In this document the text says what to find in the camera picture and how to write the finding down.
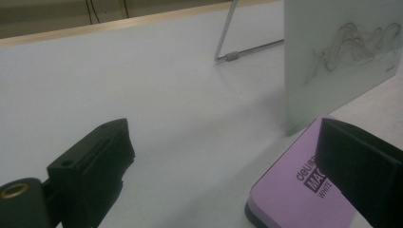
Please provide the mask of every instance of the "black object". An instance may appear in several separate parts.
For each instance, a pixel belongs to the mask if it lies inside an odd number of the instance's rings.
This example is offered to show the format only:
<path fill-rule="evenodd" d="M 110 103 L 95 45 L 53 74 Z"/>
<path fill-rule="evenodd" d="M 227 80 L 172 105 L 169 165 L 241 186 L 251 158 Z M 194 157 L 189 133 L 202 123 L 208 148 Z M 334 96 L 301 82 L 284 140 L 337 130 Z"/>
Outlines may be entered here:
<path fill-rule="evenodd" d="M 403 227 L 403 151 L 354 125 L 323 119 L 316 163 L 373 227 Z"/>
<path fill-rule="evenodd" d="M 119 197 L 133 163 L 127 120 L 105 123 L 51 163 L 49 179 L 0 187 L 0 227 L 98 227 Z"/>

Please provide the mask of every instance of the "wall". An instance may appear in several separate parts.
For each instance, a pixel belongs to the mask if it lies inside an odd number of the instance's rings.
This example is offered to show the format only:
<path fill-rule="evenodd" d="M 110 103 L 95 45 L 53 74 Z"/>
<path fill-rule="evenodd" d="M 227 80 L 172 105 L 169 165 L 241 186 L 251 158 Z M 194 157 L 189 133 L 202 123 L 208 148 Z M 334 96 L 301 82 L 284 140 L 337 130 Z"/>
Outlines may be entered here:
<path fill-rule="evenodd" d="M 0 0 L 0 39 L 88 26 L 97 24 L 98 19 L 104 23 L 226 1 L 229 0 Z"/>

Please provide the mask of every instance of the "cable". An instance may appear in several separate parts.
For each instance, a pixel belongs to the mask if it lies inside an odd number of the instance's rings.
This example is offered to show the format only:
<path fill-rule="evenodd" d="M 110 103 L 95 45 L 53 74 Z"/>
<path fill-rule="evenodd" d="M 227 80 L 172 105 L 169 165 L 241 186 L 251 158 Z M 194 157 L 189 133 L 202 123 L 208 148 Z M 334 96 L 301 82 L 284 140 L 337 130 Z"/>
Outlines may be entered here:
<path fill-rule="evenodd" d="M 97 18 L 98 24 L 100 24 L 101 22 L 100 22 L 100 19 L 98 18 L 97 11 L 94 8 L 94 3 L 92 2 L 92 0 L 89 0 L 89 2 L 91 3 L 92 10 L 94 11 L 95 17 Z"/>
<path fill-rule="evenodd" d="M 401 25 L 392 23 L 385 29 L 376 28 L 374 32 L 360 31 L 354 23 L 347 23 L 337 31 L 332 44 L 320 53 L 313 50 L 317 57 L 311 73 L 305 78 L 305 84 L 317 76 L 324 66 L 327 71 L 334 71 L 339 64 L 362 66 L 382 59 L 387 53 L 400 47 Z"/>
<path fill-rule="evenodd" d="M 92 25 L 91 11 L 89 11 L 89 5 L 87 0 L 86 0 L 86 10 L 88 11 L 89 23 Z"/>

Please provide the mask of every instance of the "white table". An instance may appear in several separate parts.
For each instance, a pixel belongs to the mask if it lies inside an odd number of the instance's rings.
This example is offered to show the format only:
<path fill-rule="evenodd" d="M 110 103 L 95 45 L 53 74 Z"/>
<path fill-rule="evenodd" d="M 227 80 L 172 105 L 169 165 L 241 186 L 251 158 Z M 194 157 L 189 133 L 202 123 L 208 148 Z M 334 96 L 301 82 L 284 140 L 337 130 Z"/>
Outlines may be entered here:
<path fill-rule="evenodd" d="M 127 118 L 137 157 L 101 227 L 253 227 L 249 190 L 297 135 L 285 134 L 283 47 L 214 63 L 226 13 L 0 48 L 0 185 L 44 181 L 89 131 Z M 282 2 L 237 9 L 222 53 L 282 30 Z M 403 148 L 402 88 L 400 65 L 333 115 Z"/>

